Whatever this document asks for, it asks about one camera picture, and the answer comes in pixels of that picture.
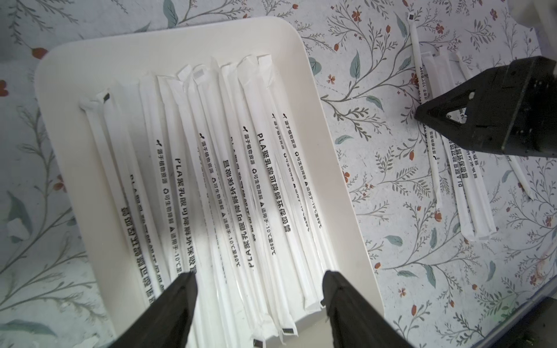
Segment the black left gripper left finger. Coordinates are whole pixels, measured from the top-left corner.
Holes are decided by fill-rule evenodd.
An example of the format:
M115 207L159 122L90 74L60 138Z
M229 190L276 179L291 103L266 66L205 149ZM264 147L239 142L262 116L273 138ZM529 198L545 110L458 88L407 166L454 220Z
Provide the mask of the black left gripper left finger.
M180 274L111 348L187 346L197 295L195 275Z

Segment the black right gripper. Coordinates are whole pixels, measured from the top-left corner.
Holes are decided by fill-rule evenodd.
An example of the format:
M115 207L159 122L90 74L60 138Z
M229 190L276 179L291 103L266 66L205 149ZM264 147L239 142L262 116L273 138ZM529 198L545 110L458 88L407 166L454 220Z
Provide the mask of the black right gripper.
M484 71L422 104L416 120L459 147L556 157L556 61L531 57Z

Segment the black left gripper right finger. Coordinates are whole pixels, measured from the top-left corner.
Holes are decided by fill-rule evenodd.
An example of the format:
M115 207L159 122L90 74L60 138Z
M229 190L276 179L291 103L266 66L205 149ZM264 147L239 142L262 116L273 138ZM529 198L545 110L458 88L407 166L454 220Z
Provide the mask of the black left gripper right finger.
M411 346L341 273L326 271L322 290L334 347Z

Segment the straw PLA label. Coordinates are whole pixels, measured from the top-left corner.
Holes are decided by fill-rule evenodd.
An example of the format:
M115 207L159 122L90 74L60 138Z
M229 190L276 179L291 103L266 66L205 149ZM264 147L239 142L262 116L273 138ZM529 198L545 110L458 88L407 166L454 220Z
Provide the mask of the straw PLA label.
M259 280L281 338L298 334L305 315L300 282L280 225L261 150L242 87L232 65L194 68L193 78L216 132L226 184L237 190L238 206L250 221Z

